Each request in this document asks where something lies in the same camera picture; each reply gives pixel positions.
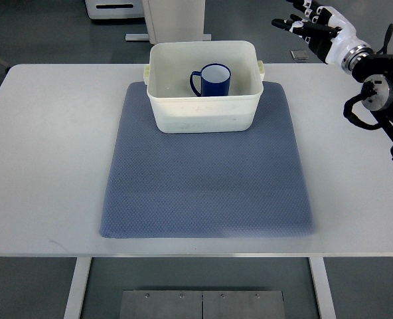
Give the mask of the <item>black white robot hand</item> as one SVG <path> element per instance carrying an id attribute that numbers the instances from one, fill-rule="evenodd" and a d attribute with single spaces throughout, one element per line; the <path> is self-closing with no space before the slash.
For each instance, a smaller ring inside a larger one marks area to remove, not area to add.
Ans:
<path id="1" fill-rule="evenodd" d="M 320 61 L 340 66 L 351 73 L 355 64 L 374 53 L 371 46 L 360 40 L 355 27 L 334 7 L 316 1 L 292 1 L 302 17 L 273 19 L 272 25 L 302 38 Z"/>

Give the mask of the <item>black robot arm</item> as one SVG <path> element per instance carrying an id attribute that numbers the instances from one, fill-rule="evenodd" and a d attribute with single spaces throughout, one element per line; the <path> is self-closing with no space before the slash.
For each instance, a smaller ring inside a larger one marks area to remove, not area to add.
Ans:
<path id="1" fill-rule="evenodd" d="M 353 48 L 343 59 L 343 69 L 362 84 L 360 93 L 345 102 L 343 116 L 364 130 L 385 131 L 393 142 L 393 54 L 388 54 L 393 24 L 389 24 L 382 48 L 374 52 L 366 45 Z M 376 120 L 375 124 L 362 121 L 353 106 L 361 102 Z M 390 149 L 393 160 L 393 146 Z"/>

